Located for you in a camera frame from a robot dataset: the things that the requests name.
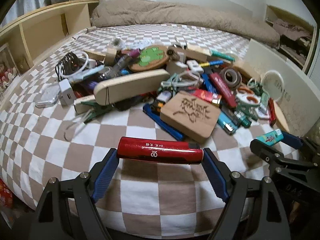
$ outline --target red bag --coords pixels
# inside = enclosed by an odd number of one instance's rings
[[[12,208],[12,192],[0,179],[0,203],[7,208]]]

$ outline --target black cable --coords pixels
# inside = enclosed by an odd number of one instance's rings
[[[74,72],[80,69],[80,60],[78,59],[77,55],[73,52],[67,53],[56,65],[55,71],[58,77],[58,82],[63,80],[60,76],[59,68],[61,67],[61,72],[63,75],[71,75]]]

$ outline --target green cactus coaster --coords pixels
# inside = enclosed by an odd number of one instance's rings
[[[141,72],[160,68],[169,60],[166,49],[167,47],[161,45],[145,48],[139,56],[139,61],[133,64],[130,69],[134,72]]]

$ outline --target bed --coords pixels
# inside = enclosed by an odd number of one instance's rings
[[[81,126],[71,142],[63,133],[76,116],[72,106],[35,107],[37,94],[56,80],[57,62],[69,51],[105,52],[116,36],[127,45],[152,39],[164,45],[180,41],[220,51],[236,52],[243,58],[249,40],[232,33],[181,24],[147,24],[98,28],[70,41],[33,67],[14,90],[0,113],[0,166],[2,178],[17,197],[35,209],[50,177],[73,179],[101,161],[122,136],[174,140],[142,111],[142,104],[128,111],[109,114]],[[201,147],[209,147],[231,170],[247,178],[268,174],[267,163],[253,155],[253,138],[271,131],[267,122],[253,122],[227,135],[216,126]],[[293,149],[276,146],[287,157]],[[71,210],[75,203],[69,200]],[[121,160],[103,199],[96,204],[105,226],[149,238],[166,239],[209,233],[224,203],[212,190],[201,165],[141,163]]]

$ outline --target dark red lighter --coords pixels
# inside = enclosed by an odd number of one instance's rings
[[[196,143],[122,137],[117,156],[145,162],[199,164],[203,150]]]
[[[236,108],[236,97],[231,93],[231,90],[227,84],[222,80],[218,73],[212,73],[209,75],[210,80],[213,82],[217,90],[223,96],[223,99],[228,103],[231,108]]]
[[[269,106],[268,109],[269,109],[269,115],[270,115],[269,124],[271,127],[273,127],[277,121],[277,118],[276,118],[276,111],[275,111],[275,103],[273,102],[272,98],[269,98],[268,106]]]

